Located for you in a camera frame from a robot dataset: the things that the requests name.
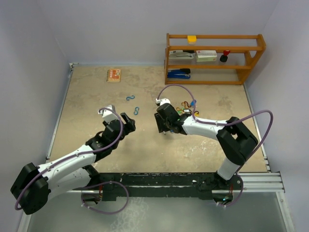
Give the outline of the orange S carabiner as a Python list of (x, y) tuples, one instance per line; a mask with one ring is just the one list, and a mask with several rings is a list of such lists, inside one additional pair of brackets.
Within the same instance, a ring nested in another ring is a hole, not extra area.
[(182, 102), (181, 105), (184, 109), (189, 109), (191, 107), (191, 105), (187, 101)]

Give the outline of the black tag key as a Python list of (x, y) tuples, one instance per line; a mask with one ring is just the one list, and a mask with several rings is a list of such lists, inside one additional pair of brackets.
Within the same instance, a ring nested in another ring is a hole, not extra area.
[(186, 113), (186, 114), (191, 114), (192, 111), (190, 109), (183, 109), (183, 113)]

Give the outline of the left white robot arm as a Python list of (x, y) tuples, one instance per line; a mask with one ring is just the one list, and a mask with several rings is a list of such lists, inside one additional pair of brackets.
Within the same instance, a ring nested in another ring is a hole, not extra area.
[(136, 130), (135, 120), (126, 113), (118, 115), (111, 110), (106, 115), (107, 110), (99, 111), (105, 129), (81, 147), (52, 162), (38, 166), (31, 162), (23, 166), (10, 189), (16, 199), (16, 211), (34, 214), (52, 198), (73, 189), (95, 189), (107, 184), (124, 186), (114, 179), (104, 180), (92, 166), (110, 155), (125, 136)]

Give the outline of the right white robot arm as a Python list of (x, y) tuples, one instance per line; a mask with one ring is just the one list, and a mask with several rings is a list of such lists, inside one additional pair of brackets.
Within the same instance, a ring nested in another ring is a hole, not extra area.
[(219, 142), (225, 154), (217, 170), (215, 185), (226, 189), (232, 176), (246, 163), (258, 145), (257, 138), (237, 117), (215, 121), (195, 117), (192, 113), (179, 114), (169, 103), (159, 106), (154, 114), (160, 133), (172, 131), (183, 135), (198, 135)]

